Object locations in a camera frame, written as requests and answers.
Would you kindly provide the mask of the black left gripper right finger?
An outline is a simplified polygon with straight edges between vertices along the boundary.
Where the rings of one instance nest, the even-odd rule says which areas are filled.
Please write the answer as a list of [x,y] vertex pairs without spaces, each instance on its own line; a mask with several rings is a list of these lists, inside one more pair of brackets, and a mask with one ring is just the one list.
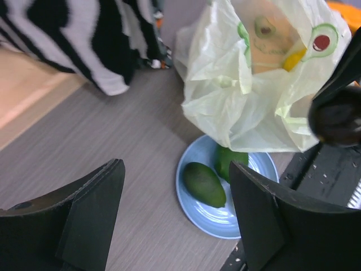
[[359,270],[360,210],[330,204],[231,163],[249,270]]

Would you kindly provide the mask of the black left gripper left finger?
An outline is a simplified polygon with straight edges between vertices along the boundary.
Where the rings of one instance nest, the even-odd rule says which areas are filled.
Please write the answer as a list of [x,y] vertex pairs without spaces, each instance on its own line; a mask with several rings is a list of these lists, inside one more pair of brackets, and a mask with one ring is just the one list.
[[124,180],[123,160],[112,159],[1,210],[1,270],[105,270]]

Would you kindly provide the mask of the green fake avocado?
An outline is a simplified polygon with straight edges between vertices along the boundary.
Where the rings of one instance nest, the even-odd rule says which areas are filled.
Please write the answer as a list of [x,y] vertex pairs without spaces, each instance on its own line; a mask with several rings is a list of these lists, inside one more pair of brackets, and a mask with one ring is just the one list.
[[217,175],[199,162],[188,163],[183,170],[183,182],[187,191],[198,201],[213,208],[226,205],[226,194]]

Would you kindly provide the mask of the dark purple fake mangosteen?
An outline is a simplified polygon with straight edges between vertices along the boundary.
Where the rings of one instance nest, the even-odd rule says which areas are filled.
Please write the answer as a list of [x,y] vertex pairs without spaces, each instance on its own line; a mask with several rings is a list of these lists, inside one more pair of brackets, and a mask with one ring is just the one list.
[[360,87],[347,86],[325,102],[313,101],[308,121],[313,135],[325,145],[360,145]]

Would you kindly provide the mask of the green fake fruit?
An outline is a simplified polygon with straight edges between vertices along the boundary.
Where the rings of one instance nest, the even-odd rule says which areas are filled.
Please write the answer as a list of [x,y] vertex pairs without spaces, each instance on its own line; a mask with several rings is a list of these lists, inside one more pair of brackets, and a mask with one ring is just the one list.
[[218,145],[215,152],[214,169],[220,178],[230,183],[229,167],[232,161],[248,165],[249,155],[246,152],[234,152]]

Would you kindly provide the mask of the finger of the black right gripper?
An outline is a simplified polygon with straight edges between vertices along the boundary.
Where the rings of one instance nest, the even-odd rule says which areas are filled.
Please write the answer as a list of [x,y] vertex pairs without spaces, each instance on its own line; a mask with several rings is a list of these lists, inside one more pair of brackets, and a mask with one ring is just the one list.
[[360,28],[354,33],[333,74],[314,96],[312,103],[326,103],[360,78]]

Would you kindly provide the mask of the pale green plastic bag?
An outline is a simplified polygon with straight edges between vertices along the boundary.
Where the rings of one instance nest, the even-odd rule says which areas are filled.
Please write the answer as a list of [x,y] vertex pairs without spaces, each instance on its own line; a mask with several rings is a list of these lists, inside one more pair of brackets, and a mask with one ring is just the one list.
[[[297,152],[317,144],[307,120],[351,31],[326,1],[209,1],[176,36],[185,117],[239,152]],[[307,48],[290,71],[283,63]]]

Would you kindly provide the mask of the yellow fake pear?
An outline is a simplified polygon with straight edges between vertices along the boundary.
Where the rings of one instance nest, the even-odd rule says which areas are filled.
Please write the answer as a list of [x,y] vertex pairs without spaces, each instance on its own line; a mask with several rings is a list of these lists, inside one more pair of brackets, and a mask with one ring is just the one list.
[[307,48],[303,48],[295,53],[290,54],[283,63],[283,69],[290,72],[303,58]]

